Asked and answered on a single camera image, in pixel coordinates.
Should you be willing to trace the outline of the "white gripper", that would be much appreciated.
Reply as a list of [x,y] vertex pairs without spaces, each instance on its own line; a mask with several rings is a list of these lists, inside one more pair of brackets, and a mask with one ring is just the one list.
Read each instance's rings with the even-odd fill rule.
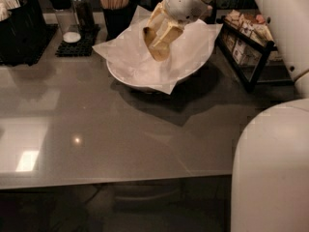
[[[195,22],[209,10],[207,0],[165,0],[159,2],[149,17],[144,33],[154,31],[157,33],[154,45],[168,48],[170,43],[183,33],[180,22]],[[167,19],[166,13],[173,19]]]

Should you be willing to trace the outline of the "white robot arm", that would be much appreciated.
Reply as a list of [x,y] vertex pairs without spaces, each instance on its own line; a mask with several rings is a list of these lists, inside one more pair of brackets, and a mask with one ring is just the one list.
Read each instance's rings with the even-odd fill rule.
[[231,232],[309,232],[309,0],[255,0],[299,97],[256,116],[239,138]]

